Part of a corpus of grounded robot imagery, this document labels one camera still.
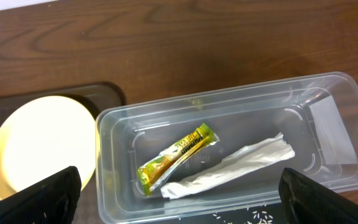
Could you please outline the green snack wrapper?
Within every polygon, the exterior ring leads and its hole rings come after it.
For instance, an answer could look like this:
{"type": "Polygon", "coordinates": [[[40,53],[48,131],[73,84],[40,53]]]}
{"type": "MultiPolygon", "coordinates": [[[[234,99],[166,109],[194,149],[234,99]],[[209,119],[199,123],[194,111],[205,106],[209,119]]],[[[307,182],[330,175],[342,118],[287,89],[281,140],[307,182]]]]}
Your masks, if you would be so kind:
{"type": "Polygon", "coordinates": [[[192,133],[141,165],[137,170],[137,176],[144,195],[146,197],[152,195],[153,191],[160,188],[189,158],[218,141],[218,135],[208,125],[202,123],[192,133]]]}

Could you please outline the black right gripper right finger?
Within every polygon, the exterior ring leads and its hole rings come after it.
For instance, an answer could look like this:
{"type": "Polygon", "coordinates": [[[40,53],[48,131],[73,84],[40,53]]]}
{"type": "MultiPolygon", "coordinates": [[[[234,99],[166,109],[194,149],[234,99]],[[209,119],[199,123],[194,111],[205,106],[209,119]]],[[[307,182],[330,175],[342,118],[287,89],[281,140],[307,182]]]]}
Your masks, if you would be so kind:
{"type": "Polygon", "coordinates": [[[289,224],[358,224],[358,204],[291,168],[284,168],[278,192],[289,224]]]}

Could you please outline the white napkin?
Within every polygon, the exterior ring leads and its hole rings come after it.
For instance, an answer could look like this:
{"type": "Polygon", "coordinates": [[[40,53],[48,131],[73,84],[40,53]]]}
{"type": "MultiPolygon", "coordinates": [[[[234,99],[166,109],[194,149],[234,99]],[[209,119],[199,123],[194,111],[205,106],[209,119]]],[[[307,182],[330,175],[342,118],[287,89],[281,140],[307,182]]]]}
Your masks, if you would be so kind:
{"type": "Polygon", "coordinates": [[[279,133],[274,138],[242,147],[209,169],[179,182],[169,182],[160,191],[164,198],[170,200],[198,194],[294,156],[293,148],[279,133]]]}

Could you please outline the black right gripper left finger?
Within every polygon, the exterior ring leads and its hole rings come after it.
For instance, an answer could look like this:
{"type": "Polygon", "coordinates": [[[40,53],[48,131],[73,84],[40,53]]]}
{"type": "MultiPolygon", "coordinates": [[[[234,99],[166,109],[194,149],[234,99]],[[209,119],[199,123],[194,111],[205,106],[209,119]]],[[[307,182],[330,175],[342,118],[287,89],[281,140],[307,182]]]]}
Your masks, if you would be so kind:
{"type": "Polygon", "coordinates": [[[69,166],[0,201],[0,224],[71,224],[80,198],[78,169],[69,166]]]}

